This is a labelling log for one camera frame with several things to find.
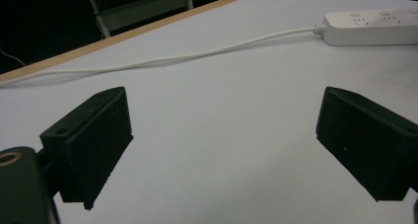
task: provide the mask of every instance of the table surface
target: table surface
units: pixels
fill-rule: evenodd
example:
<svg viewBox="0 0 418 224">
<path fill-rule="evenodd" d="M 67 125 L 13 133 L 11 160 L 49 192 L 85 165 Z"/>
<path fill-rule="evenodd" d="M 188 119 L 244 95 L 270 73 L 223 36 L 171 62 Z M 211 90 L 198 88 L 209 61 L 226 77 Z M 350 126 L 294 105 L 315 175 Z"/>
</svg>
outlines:
<svg viewBox="0 0 418 224">
<path fill-rule="evenodd" d="M 109 67 L 320 24 L 327 12 L 406 0 L 240 0 L 54 66 Z M 0 89 L 0 150 L 109 88 L 127 91 L 134 140 L 92 211 L 62 223 L 412 223 L 417 193 L 375 202 L 316 140 L 323 91 L 362 94 L 418 122 L 417 45 L 330 46 L 304 33 L 210 57 Z"/>
</svg>

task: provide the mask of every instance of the chair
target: chair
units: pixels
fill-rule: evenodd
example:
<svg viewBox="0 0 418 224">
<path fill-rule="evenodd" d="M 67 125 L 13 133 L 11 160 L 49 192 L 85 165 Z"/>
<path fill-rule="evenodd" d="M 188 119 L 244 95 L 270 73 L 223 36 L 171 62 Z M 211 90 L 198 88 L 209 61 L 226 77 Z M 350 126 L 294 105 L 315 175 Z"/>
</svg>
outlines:
<svg viewBox="0 0 418 224">
<path fill-rule="evenodd" d="M 193 8 L 192 0 L 138 0 L 115 8 L 101 11 L 96 0 L 90 0 L 98 24 L 105 37 L 110 32 L 150 19 L 152 17 L 186 7 Z"/>
</svg>

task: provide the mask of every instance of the dark floor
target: dark floor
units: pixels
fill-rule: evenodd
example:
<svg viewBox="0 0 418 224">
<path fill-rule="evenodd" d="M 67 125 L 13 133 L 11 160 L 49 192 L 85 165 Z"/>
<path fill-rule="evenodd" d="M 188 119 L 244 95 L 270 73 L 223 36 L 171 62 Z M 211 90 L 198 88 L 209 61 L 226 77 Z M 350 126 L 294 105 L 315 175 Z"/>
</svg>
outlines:
<svg viewBox="0 0 418 224">
<path fill-rule="evenodd" d="M 136 0 L 102 0 L 100 7 L 112 8 Z M 193 0 L 198 7 L 216 0 Z M 0 0 L 0 48 L 32 64 L 102 39 L 89 0 Z M 114 32 L 137 28 L 150 21 Z M 14 59 L 0 54 L 0 74 L 22 67 Z"/>
</svg>

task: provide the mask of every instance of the white power strip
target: white power strip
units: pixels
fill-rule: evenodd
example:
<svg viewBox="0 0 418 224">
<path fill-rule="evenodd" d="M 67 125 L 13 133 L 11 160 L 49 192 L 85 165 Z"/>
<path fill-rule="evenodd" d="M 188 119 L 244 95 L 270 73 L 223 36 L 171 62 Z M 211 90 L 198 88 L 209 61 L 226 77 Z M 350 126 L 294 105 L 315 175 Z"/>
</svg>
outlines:
<svg viewBox="0 0 418 224">
<path fill-rule="evenodd" d="M 418 44 L 418 9 L 333 12 L 323 24 L 331 45 Z"/>
</svg>

